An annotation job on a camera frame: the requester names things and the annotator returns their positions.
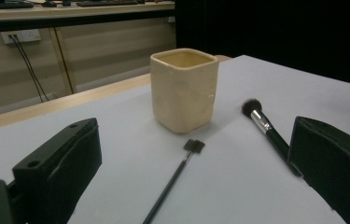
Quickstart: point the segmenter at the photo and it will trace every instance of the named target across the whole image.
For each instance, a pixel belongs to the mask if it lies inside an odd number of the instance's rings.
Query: beige ceramic cup
[[[216,97],[218,58],[195,49],[151,55],[154,117],[174,133],[209,122]]]

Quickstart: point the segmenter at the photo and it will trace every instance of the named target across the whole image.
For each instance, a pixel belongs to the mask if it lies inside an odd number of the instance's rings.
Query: silver brush ferrule
[[[270,121],[267,119],[267,117],[265,117],[265,115],[261,111],[253,110],[253,112],[251,112],[250,117],[252,118],[252,120],[254,120],[254,122],[256,122],[257,126],[259,126],[259,128],[264,134],[266,134],[267,131],[273,128]]]

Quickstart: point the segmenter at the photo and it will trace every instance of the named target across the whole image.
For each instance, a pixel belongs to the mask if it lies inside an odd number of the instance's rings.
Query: black cable
[[[32,80],[33,80],[33,82],[34,82],[34,84],[35,84],[35,88],[37,89],[38,96],[40,97],[40,101],[41,101],[41,103],[43,103],[44,101],[43,101],[43,98],[41,97],[40,89],[38,88],[37,83],[35,82],[35,78],[34,78],[33,75],[32,75],[31,68],[29,67],[29,64],[26,62],[25,56],[22,54],[21,49],[20,49],[20,46],[18,46],[18,43],[15,41],[15,39],[18,39],[17,36],[16,36],[16,35],[9,35],[9,37],[12,39],[12,41],[14,42],[14,44],[15,44],[15,46],[17,47],[18,51],[20,52],[20,54],[21,54],[23,60],[25,61],[26,66],[27,66],[27,68],[28,68],[28,70],[29,70],[29,74],[31,75]]]
[[[44,92],[44,89],[41,86],[40,82],[38,81],[38,78],[35,76],[35,71],[33,70],[33,67],[32,67],[32,65],[31,65],[31,63],[29,61],[29,58],[27,57],[26,52],[24,51],[24,49],[23,49],[23,47],[21,45],[20,40],[18,39],[18,37],[16,35],[10,35],[9,37],[14,41],[15,46],[17,47],[17,49],[20,52],[23,60],[25,61],[26,66],[28,67],[29,74],[31,75],[32,80],[35,83],[35,87],[37,89],[38,95],[40,96],[41,103],[43,103],[44,101],[43,101],[43,99],[41,97],[40,89],[43,92],[43,94],[44,94],[45,98],[47,99],[47,101],[49,101],[49,98],[47,97],[46,93]]]
[[[26,64],[28,64],[28,67],[30,67],[30,71],[31,71],[31,75],[34,78],[34,80],[36,81],[36,83],[38,84],[38,86],[40,87],[41,91],[43,92],[44,96],[46,97],[47,101],[49,101],[49,98],[47,97],[46,93],[44,92],[43,87],[41,86],[40,82],[38,81],[38,78],[35,76],[35,71],[33,70],[32,64],[29,61],[29,58],[27,57],[26,52],[24,51],[22,44],[20,42],[20,40],[18,39],[18,37],[15,35],[15,40],[16,40],[16,44],[18,44],[19,49],[21,49],[21,54],[23,59],[25,60],[25,62],[27,62]]]

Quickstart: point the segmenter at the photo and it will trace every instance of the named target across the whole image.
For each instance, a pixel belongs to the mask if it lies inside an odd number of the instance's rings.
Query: keyboard
[[[114,7],[114,6],[128,6],[137,5],[137,1],[82,1],[76,3],[79,7]]]
[[[30,8],[33,7],[31,3],[0,3],[0,9],[13,9],[13,8]]]

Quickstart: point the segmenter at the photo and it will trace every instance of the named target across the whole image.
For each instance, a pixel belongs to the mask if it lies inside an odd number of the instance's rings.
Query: makeup brush
[[[187,162],[191,158],[192,153],[201,153],[203,147],[204,147],[203,142],[198,140],[192,140],[192,139],[189,139],[188,142],[183,146],[183,148],[188,151],[186,157],[182,160],[180,165],[177,167],[177,170],[172,175],[172,178],[169,180],[169,183],[166,185],[165,189],[161,193],[160,198],[155,202],[154,206],[151,208],[151,211],[148,213],[143,224],[152,223],[155,215],[157,215],[163,202],[165,201],[166,196],[168,196],[172,187],[175,185],[176,180],[178,179],[184,167],[186,166]]]
[[[257,99],[249,99],[242,105],[242,113],[248,118],[254,120],[257,126],[265,134],[273,148],[286,163],[291,172],[296,176],[301,176],[294,166],[288,162],[289,146],[280,136],[267,117],[262,113],[262,105]]]

